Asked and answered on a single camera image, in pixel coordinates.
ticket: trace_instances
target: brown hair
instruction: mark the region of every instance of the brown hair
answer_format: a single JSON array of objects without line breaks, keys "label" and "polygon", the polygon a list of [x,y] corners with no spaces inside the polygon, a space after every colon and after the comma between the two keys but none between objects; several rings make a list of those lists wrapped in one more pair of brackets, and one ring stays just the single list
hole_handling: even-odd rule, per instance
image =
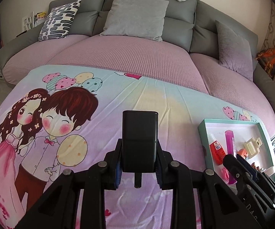
[{"label": "brown hair", "polygon": [[[47,90],[45,89],[34,89],[30,91],[25,97],[23,97],[21,100],[19,100],[16,104],[14,104],[11,108],[11,110],[7,113],[6,118],[4,121],[0,124],[0,136],[2,137],[2,142],[6,140],[6,137],[8,134],[11,133],[11,130],[13,127],[17,127],[19,125],[19,122],[17,121],[17,116],[20,111],[20,109],[30,100],[37,100],[41,99],[41,102],[43,99],[47,99],[49,97],[49,94]],[[22,126],[23,131],[23,137],[22,137],[22,144],[27,144],[28,140],[37,133],[34,131],[28,131],[30,129],[30,125],[34,123],[33,121],[39,121],[39,109],[40,106],[35,110],[35,112],[32,115],[32,122],[28,125]]]},{"label": "brown hair", "polygon": [[81,87],[71,87],[52,94],[43,103],[42,113],[55,109],[57,114],[67,115],[75,123],[75,129],[83,125],[86,120],[90,121],[97,107],[98,100],[94,94]]}]

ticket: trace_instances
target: purple glue stick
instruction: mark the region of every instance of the purple glue stick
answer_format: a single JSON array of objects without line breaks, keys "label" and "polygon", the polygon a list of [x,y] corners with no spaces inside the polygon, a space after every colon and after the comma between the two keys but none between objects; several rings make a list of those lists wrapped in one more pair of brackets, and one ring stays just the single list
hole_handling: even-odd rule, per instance
[{"label": "purple glue stick", "polygon": [[[236,146],[235,146],[235,139],[234,139],[234,133],[232,130],[225,131],[225,140],[227,142],[227,153],[232,154],[234,157],[236,157]],[[237,183],[235,178],[229,173],[229,185]]]}]

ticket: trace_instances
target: cartoon boy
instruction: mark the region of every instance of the cartoon boy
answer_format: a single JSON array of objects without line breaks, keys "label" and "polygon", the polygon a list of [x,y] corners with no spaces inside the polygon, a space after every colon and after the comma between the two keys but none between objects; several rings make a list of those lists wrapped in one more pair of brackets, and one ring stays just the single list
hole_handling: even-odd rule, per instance
[{"label": "cartoon boy", "polygon": [[86,120],[91,120],[97,106],[97,98],[80,87],[60,90],[43,102],[42,121],[38,126],[48,135],[36,137],[30,144],[18,148],[24,159],[19,165],[15,186],[21,202],[28,193],[26,211],[43,194],[49,179],[54,181],[59,176],[61,165],[56,156],[60,145],[57,138],[79,130]]}]

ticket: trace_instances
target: gray sofa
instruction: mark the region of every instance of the gray sofa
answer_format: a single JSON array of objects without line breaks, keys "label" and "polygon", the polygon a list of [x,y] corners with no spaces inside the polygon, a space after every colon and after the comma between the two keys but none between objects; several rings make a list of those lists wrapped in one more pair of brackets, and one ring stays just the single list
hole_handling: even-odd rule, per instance
[{"label": "gray sofa", "polygon": [[[73,1],[76,0],[52,1],[48,13],[53,7]],[[200,0],[168,1],[169,5],[162,35],[163,41],[177,45],[188,53],[198,53],[219,59],[215,24],[215,20],[219,20],[249,41],[251,55],[255,58],[258,43],[257,35],[233,18]],[[113,0],[82,0],[69,34],[82,34],[92,37],[101,33],[112,2]],[[0,68],[2,70],[15,54],[38,41],[41,28],[42,25],[39,25],[27,31],[0,49]],[[253,82],[267,98],[275,113],[275,83],[257,61],[254,61],[253,67]]]}]

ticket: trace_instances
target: cartoon print blanket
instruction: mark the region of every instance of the cartoon print blanket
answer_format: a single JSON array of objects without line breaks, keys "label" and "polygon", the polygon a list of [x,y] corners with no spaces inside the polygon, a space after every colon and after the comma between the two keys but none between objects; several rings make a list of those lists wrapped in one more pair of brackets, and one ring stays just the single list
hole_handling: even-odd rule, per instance
[{"label": "cartoon print blanket", "polygon": [[[269,139],[256,115],[195,90],[105,69],[41,66],[0,106],[0,224],[14,228],[64,169],[86,170],[113,151],[124,110],[157,111],[162,149],[198,171],[205,118],[256,120]],[[143,183],[135,189],[134,174],[123,173],[119,189],[105,192],[107,228],[169,228],[172,191],[160,190],[155,174]]]}]

